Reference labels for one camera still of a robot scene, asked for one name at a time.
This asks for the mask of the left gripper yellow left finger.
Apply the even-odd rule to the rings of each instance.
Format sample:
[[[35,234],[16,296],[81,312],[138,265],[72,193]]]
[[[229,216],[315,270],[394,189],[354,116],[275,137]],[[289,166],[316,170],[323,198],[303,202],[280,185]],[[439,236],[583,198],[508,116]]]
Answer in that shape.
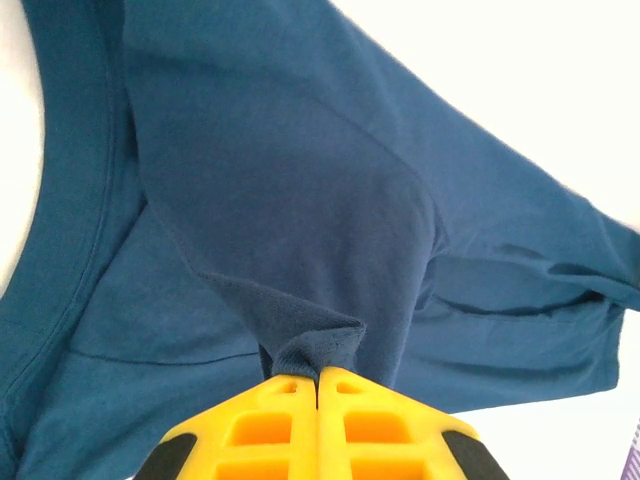
[[[314,381],[275,376],[171,428],[139,479],[315,479]]]

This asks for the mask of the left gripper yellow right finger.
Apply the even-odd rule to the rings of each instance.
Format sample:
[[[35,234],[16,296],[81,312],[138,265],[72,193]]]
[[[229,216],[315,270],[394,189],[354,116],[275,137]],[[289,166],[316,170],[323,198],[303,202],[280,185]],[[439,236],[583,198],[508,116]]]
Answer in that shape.
[[[506,479],[469,424],[350,371],[323,370],[320,479]]]

